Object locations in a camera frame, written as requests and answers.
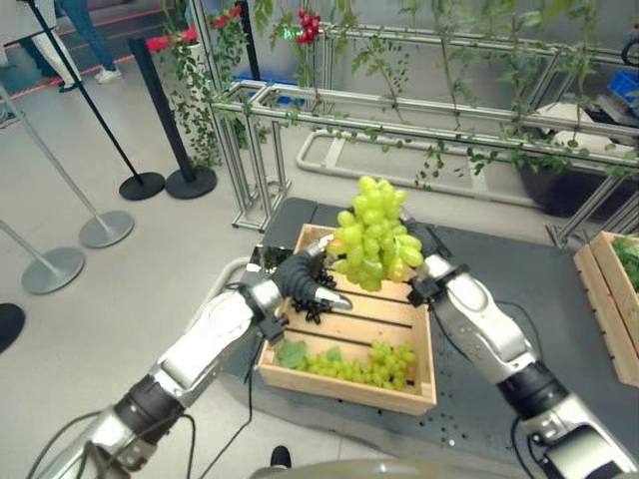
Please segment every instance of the robotic arm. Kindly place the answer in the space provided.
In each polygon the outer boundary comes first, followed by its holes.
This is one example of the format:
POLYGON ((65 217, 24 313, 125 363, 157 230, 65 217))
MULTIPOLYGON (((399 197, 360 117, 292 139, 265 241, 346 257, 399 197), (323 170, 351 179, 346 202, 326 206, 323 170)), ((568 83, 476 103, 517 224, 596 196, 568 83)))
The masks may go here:
POLYGON ((315 283, 312 270, 328 239, 289 257, 267 279, 215 297, 200 319, 115 405, 105 409, 39 475, 41 479, 127 478, 153 455, 160 439, 216 379, 234 345, 254 327, 282 337, 275 310, 295 296, 351 309, 350 301, 315 283))
MULTIPOLYGON (((546 448, 540 466, 551 478, 613 478, 639 466, 588 407, 541 362, 517 324, 494 303, 465 265, 451 264, 428 229, 404 212, 421 239, 424 264, 410 282, 414 305, 427 302, 455 343, 494 384, 526 434, 546 448)), ((214 298, 201 318, 114 406, 105 409, 40 478, 127 478, 218 376, 234 345, 254 327, 279 339, 287 320, 275 310, 284 297, 350 309, 343 296, 311 275, 328 238, 284 261, 268 280, 214 298)))
POLYGON ((523 431, 546 448, 540 462, 546 475, 603 479, 639 471, 583 401, 539 360, 519 326, 468 267, 448 262, 430 231, 407 212, 402 220, 421 240, 425 258, 410 282, 409 300, 430 304, 458 347, 515 410, 523 431))

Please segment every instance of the pegboard table surface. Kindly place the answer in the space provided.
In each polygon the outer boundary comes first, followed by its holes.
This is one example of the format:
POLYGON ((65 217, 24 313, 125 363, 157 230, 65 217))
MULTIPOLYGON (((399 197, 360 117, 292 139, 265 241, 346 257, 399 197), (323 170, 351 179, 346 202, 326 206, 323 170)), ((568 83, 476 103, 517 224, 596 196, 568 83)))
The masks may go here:
MULTIPOLYGON (((293 248, 302 224, 334 227, 338 211, 337 207, 288 199, 262 244, 293 248)), ((549 368, 585 400, 631 453, 639 455, 639 389, 617 381, 574 266, 573 251, 443 227, 436 232, 453 260, 467 263, 496 301, 515 303, 500 307, 537 347, 533 328, 517 305, 527 311, 549 368)), ((245 273, 246 282, 257 279, 255 274, 245 273)), ((254 374, 254 394, 266 389, 283 400, 348 420, 498 463, 516 464, 508 437, 514 412, 497 389, 448 344, 436 321, 430 329, 438 397, 437 406, 421 417, 380 413, 372 407, 269 387, 258 374, 254 374)), ((254 348, 255 344, 247 341, 232 356, 226 372, 244 378, 254 348)), ((296 421, 293 416, 291 422, 311 423, 308 418, 296 421)))

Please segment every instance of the black stanchion post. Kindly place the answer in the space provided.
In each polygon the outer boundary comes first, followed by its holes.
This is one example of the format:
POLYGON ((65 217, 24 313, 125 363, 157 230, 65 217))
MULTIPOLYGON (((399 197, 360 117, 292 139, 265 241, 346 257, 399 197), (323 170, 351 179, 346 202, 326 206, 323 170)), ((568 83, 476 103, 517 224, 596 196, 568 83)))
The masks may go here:
POLYGON ((89 105, 89 108, 91 108, 91 111, 93 112, 95 117, 98 119, 98 122, 100 123, 105 133, 111 140, 111 143, 113 143, 113 146, 116 148, 116 150, 120 154, 120 157, 122 157, 122 160, 124 161, 124 163, 127 165, 129 170, 133 174, 133 177, 127 179, 120 185, 120 195, 127 200, 136 201, 136 200, 144 200, 146 198, 150 198, 156 195, 157 193, 159 193, 164 188, 164 178, 162 177, 162 175, 158 173, 142 173, 140 175, 138 174, 138 172, 136 172, 135 168, 133 168, 133 165, 131 165, 129 158, 127 158, 127 155, 124 153, 124 151, 120 147, 118 140, 116 140, 116 137, 114 137, 113 133, 111 132, 111 129, 109 128, 107 123, 104 121, 104 118, 102 118, 102 115, 98 111, 98 108, 96 107, 95 103, 93 103, 93 100, 87 93, 87 90, 84 88, 84 85, 82 84, 82 80, 78 78, 74 69, 71 67, 71 64, 69 63, 69 59, 64 54, 64 52, 60 48, 60 45, 58 45, 58 42, 51 34, 51 28, 49 27, 49 25, 47 25, 47 22, 42 16, 40 9, 35 4, 35 0, 24 0, 24 1, 26 1, 29 4, 29 7, 31 8, 33 15, 36 17, 36 20, 40 24, 40 27, 42 27, 42 29, 44 30, 44 33, 47 35, 47 38, 53 45, 53 48, 55 49, 56 53, 62 59, 62 63, 64 63, 64 66, 68 70, 69 74, 71 75, 71 78, 73 78, 73 81, 78 85, 78 88, 80 89, 80 92, 82 93, 82 96, 84 97, 85 101, 89 105))
POLYGON ((251 14, 249 13, 249 2, 241 0, 236 2, 236 6, 242 8, 242 29, 247 36, 247 55, 249 56, 249 65, 251 66, 251 77, 254 80, 261 80, 260 65, 258 64, 258 54, 256 53, 256 44, 253 40, 253 30, 251 29, 251 14))
POLYGON ((182 143, 178 126, 173 119, 169 101, 164 94, 162 82, 160 81, 158 71, 153 63, 153 58, 151 57, 145 40, 143 38, 130 38, 129 48, 138 63, 138 67, 140 67, 142 78, 144 78, 144 82, 147 85, 147 90, 149 90, 153 105, 156 107, 156 112, 158 112, 158 117, 160 117, 160 122, 167 135, 167 140, 169 140, 169 144, 180 167, 179 170, 171 173, 167 178, 165 184, 167 193, 181 200, 205 195, 216 187, 218 177, 215 172, 208 168, 194 169, 191 166, 191 161, 182 143))
POLYGON ((0 352, 18 338, 24 326, 24 312, 15 304, 0 304, 0 352))

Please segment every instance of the jeans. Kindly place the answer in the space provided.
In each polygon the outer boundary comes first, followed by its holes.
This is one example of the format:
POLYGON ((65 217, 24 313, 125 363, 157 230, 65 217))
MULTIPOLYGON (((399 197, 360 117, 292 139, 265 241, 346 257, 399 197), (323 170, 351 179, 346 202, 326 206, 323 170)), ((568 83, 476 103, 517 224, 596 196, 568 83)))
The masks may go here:
POLYGON ((98 57, 98 61, 107 70, 115 70, 113 56, 109 52, 109 47, 102 35, 93 26, 87 0, 55 0, 57 5, 67 14, 71 23, 78 33, 87 41, 93 53, 98 57))

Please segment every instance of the wooden crate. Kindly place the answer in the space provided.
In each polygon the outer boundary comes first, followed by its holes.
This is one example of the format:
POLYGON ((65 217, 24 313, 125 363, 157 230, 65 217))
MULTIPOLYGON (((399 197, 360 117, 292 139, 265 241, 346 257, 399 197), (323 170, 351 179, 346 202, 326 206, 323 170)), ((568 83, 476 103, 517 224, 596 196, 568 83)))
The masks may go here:
POLYGON ((600 233, 574 259, 619 380, 639 387, 639 299, 612 248, 616 237, 600 233))
MULTIPOLYGON (((331 231, 326 227, 304 225, 296 251, 331 231)), ((348 296, 353 310, 324 313, 321 324, 317 325, 307 322, 304 312, 296 313, 287 299, 283 308, 291 323, 285 337, 290 341, 303 340, 308 354, 318 354, 338 346, 342 357, 360 362, 368 361, 370 344, 376 339, 388 341, 391 345, 409 342, 417 361, 409 368, 406 376, 408 385, 394 391, 286 369, 277 365, 276 352, 268 344, 265 344, 258 361, 258 371, 264 382, 412 415, 421 415, 433 407, 437 395, 425 306, 414 308, 408 303, 408 284, 384 281, 380 291, 371 293, 349 283, 341 274, 334 271, 331 274, 337 282, 336 290, 348 296)))

